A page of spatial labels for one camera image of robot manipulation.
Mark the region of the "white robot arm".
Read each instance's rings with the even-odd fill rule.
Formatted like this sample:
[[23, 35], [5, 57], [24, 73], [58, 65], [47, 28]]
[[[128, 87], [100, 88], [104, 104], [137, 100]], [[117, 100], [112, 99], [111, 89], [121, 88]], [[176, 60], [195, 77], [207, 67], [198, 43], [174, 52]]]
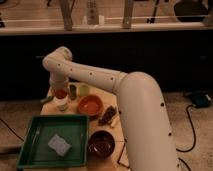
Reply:
[[42, 64], [53, 88], [66, 87], [72, 78], [116, 96], [131, 171], [181, 171], [164, 98], [152, 76], [75, 63], [66, 47]]

